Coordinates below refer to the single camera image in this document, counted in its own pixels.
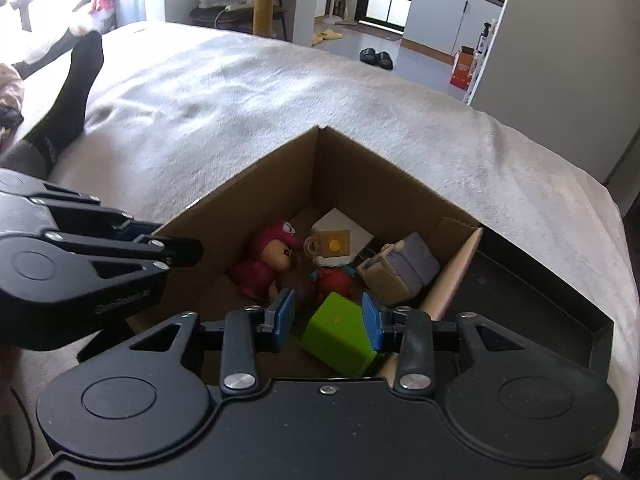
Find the yellow slippers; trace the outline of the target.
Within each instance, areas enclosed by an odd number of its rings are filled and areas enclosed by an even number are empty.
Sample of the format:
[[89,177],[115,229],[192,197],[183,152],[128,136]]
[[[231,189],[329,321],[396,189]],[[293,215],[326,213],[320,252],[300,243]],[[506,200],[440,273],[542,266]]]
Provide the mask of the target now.
[[341,32],[336,32],[333,29],[325,29],[321,32],[314,32],[311,38],[311,45],[313,47],[322,44],[322,42],[340,40],[344,37]]

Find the black spray bottle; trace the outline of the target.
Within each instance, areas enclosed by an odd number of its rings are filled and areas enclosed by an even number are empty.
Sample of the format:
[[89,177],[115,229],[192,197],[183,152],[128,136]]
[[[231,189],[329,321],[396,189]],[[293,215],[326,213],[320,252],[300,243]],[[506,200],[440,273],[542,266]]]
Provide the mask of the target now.
[[478,37],[478,40],[477,40],[477,44],[476,44],[476,48],[475,48],[475,53],[476,54],[482,54],[482,53],[485,52],[486,44],[487,44],[489,33],[491,32],[491,29],[492,29],[491,24],[489,22],[485,22],[484,23],[484,29],[480,33],[480,36]]

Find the magenta figurine toy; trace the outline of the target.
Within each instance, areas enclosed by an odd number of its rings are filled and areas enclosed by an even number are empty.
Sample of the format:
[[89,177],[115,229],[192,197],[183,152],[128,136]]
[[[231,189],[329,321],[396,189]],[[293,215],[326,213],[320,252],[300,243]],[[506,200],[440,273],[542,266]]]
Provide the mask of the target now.
[[291,269],[302,240],[288,221],[266,224],[250,240],[242,261],[232,266],[230,278],[239,292],[256,302],[278,294],[278,279]]

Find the white small box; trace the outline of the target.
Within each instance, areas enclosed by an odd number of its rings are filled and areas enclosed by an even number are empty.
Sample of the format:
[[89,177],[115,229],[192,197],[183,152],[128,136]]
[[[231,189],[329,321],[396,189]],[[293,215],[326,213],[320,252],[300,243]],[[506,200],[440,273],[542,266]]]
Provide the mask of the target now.
[[333,208],[312,225],[305,252],[317,266],[346,266],[371,240],[369,231]]

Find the black shallow tray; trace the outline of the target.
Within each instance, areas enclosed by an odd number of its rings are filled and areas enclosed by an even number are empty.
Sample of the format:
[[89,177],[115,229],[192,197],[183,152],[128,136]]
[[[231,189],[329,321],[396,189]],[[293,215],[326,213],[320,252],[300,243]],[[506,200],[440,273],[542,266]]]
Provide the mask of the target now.
[[613,321],[523,249],[484,229],[445,318],[475,312],[607,378]]

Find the orange cardboard box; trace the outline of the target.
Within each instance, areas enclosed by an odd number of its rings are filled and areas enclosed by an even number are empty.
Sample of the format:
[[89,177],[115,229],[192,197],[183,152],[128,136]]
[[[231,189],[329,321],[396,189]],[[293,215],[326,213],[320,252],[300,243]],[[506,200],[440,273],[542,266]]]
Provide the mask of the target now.
[[461,90],[469,88],[471,76],[470,71],[474,60],[474,49],[462,46],[454,57],[454,65],[449,83]]

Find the purple beige cube toy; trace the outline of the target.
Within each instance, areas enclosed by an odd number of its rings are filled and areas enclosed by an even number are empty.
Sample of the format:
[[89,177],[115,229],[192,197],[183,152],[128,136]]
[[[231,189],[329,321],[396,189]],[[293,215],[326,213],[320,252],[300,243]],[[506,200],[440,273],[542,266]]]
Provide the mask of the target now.
[[384,304],[403,304],[439,274],[440,264],[418,232],[386,244],[357,266],[357,273]]

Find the green block toy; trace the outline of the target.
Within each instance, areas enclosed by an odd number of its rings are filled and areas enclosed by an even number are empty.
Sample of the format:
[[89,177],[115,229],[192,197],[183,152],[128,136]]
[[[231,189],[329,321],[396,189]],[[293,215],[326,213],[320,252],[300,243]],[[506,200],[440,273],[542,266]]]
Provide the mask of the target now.
[[370,345],[358,304],[331,292],[312,316],[302,348],[342,377],[361,377],[378,355]]

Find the white kitchen cabinet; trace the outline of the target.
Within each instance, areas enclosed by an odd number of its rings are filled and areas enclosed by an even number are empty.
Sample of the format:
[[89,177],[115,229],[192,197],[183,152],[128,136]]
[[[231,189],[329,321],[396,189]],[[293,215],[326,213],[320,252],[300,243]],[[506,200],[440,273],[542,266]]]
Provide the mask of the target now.
[[475,47],[485,23],[498,20],[498,0],[411,0],[401,47],[448,65],[461,47]]

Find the brown cardboard box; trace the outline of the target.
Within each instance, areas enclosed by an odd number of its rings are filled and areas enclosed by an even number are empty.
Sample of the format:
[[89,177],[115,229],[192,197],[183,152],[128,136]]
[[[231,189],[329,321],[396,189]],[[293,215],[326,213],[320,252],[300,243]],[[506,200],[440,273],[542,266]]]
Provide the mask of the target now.
[[480,224],[386,159],[330,128],[313,128],[197,200],[160,230],[204,247],[169,274],[163,297],[126,318],[131,336],[184,311],[206,321],[266,306],[293,289],[295,318],[262,378],[382,372],[361,296],[446,313],[476,253]]

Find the black sock foot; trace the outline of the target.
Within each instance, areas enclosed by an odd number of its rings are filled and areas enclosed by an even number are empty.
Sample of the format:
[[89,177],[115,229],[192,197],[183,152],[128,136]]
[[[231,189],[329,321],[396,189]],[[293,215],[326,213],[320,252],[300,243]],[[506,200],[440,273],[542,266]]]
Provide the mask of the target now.
[[88,32],[74,45],[70,70],[50,110],[1,155],[1,168],[47,180],[60,155],[84,131],[91,87],[103,66],[102,36]]

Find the black slippers pair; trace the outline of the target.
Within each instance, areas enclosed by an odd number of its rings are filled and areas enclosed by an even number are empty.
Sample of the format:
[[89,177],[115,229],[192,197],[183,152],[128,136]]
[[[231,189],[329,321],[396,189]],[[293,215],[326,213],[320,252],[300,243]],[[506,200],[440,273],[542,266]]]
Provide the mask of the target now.
[[375,51],[373,48],[365,48],[359,52],[359,61],[371,66],[378,66],[383,70],[394,68],[393,59],[386,51]]

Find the yellow head red figurine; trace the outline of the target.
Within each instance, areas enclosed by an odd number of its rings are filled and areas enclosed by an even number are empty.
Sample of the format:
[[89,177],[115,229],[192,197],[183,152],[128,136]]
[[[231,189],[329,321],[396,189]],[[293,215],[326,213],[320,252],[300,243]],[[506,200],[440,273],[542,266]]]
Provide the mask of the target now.
[[352,262],[349,230],[314,232],[304,241],[304,252],[316,266],[311,278],[321,300],[332,292],[354,298],[355,271],[349,266]]

